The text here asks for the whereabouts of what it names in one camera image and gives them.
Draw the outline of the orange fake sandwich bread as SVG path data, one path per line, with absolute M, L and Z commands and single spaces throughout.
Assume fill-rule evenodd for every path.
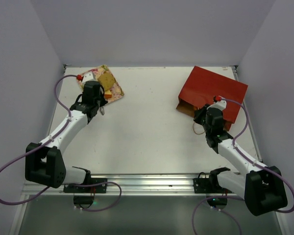
M 111 99 L 111 98 L 112 98 L 112 93 L 111 93 L 110 90 L 106 90 L 106 91 L 104 92 L 104 98 L 105 98 L 105 99 Z

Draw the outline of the silver metal tongs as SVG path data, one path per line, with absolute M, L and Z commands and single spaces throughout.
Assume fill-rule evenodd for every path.
M 98 110 L 102 116 L 105 115 L 104 106 L 106 105 L 106 103 L 107 103 L 107 100 L 104 97 L 104 90 L 103 90 L 103 88 L 100 88 L 99 89 Z

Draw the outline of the round yellow fake bread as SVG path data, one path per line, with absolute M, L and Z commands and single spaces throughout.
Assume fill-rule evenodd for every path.
M 115 83 L 115 78 L 110 73 L 104 73 L 98 78 L 98 82 L 103 86 L 104 90 L 110 90 Z

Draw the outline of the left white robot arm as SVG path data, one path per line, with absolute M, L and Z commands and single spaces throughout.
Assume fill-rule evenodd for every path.
M 81 192 L 91 189 L 90 171 L 66 166 L 64 152 L 75 136 L 100 112 L 107 103 L 103 86 L 94 80 L 84 85 L 81 101 L 76 100 L 61 124 L 39 143 L 30 143 L 26 148 L 25 179 L 51 188 L 75 185 Z

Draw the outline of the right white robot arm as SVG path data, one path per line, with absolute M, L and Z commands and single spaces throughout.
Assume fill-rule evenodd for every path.
M 225 107 L 225 101 L 221 101 L 206 104 L 194 112 L 194 121 L 203 126 L 208 146 L 238 170 L 235 173 L 222 167 L 210 171 L 210 190 L 230 190 L 244 199 L 255 216 L 286 207 L 288 200 L 280 170 L 266 166 L 233 143 L 233 137 L 224 128 L 222 111 Z

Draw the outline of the red paper bag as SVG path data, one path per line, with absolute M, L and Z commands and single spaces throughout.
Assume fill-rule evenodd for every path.
M 195 66 L 183 85 L 176 109 L 190 117 L 206 104 L 213 104 L 215 96 L 242 103 L 248 85 L 215 72 Z

